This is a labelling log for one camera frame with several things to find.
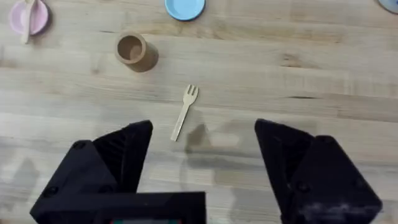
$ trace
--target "wooden cup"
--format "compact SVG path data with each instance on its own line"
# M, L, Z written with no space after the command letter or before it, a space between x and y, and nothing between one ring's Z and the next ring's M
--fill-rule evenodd
M135 72L153 68L159 55L157 49L134 32L124 32L115 46L116 58Z

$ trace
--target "fork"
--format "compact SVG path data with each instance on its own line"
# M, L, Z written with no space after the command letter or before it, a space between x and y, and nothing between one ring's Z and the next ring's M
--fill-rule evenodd
M22 33L21 42L23 44L27 44L29 41L30 34L30 20L32 17L32 9L36 0L25 0L26 8L25 8L25 21L22 22L24 26L24 32Z
M182 106L180 116L178 117L177 123L174 126L174 130L172 133L171 140L177 141L178 135L180 134L182 124L184 123L185 117L187 116L189 107L192 105L193 102L197 99L199 94L199 88L194 85L188 85L187 89L185 90L183 102L184 105Z

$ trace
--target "wooden table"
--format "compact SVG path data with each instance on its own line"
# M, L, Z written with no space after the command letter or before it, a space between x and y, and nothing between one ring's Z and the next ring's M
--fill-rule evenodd
M140 192L205 190L208 223L280 223L257 118L337 138L398 223L398 16L374 0L207 0L177 22L162 0L48 0L53 24L21 45L0 0L0 223L29 210L78 139L150 119ZM159 50L119 63L124 30ZM200 87L180 140L188 84Z

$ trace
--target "pink plate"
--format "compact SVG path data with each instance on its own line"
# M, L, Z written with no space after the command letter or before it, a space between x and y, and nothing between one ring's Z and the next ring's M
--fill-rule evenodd
M25 20L25 1L19 1L12 7L9 20L11 28L17 33L23 33ZM36 0L32 9L32 18L30 20L30 34L37 34L46 25L49 19L49 11L41 0Z

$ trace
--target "blue plate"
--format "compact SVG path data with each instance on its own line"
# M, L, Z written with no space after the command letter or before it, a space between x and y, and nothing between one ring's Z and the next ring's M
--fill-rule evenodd
M379 2L388 11L398 13L398 0L379 0Z
M196 19L205 8L205 0L165 0L166 10L176 20Z

